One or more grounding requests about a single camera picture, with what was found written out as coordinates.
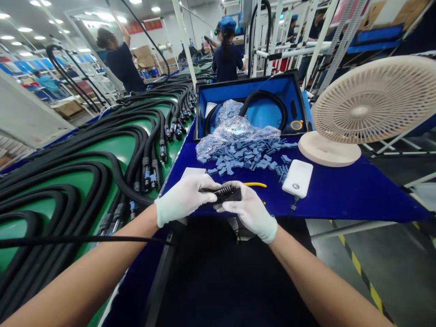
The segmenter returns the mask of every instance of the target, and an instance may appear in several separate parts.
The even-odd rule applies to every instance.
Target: gray floor
[[[436,171],[435,157],[371,161],[399,186]],[[356,221],[336,223],[344,227]],[[311,235],[333,229],[328,220],[307,220],[307,226]],[[427,236],[412,224],[396,224],[345,239],[398,327],[436,326],[436,249]],[[323,262],[374,304],[338,237],[314,246]]]

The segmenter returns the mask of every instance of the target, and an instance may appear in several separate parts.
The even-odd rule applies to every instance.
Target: fan grille
[[[330,84],[312,108],[316,131],[349,144],[412,129],[436,111],[436,62],[397,56],[357,67]]]

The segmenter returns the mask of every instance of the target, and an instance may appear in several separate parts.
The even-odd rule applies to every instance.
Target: blue workbench
[[[162,194],[176,184],[186,167],[215,168],[215,161],[205,164],[197,161],[194,142],[194,128],[191,128],[180,154],[174,162]],[[287,138],[288,143],[298,142],[299,137]],[[290,159],[310,162],[298,148],[282,149],[272,155],[273,161],[283,164],[281,155]],[[343,168],[330,168],[313,164],[313,173],[307,197],[297,204],[293,218],[380,220],[407,223],[429,218],[429,213],[388,179],[376,166],[363,156],[353,165]],[[293,196],[282,191],[275,171],[234,168],[234,175],[212,175],[214,181],[224,183],[229,180],[264,183],[268,187],[254,187],[259,197],[266,202],[266,208],[276,217],[289,216]],[[211,205],[200,207],[192,216],[216,215]]]

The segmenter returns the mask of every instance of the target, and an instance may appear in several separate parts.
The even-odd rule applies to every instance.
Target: fan base
[[[313,131],[304,134],[298,149],[307,159],[327,167],[346,167],[358,160],[362,154],[357,144],[333,142]]]

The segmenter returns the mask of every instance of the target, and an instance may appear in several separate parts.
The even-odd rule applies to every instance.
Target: red banner
[[[130,35],[137,34],[137,33],[143,33],[141,26],[137,22],[127,24],[125,27]],[[162,28],[162,22],[161,22],[161,20],[144,22],[144,27],[145,27],[146,31],[157,30],[157,29]]]
[[[149,31],[149,30],[157,30],[162,28],[162,21],[161,20],[154,20],[151,22],[146,22],[144,23],[145,26],[145,30]]]

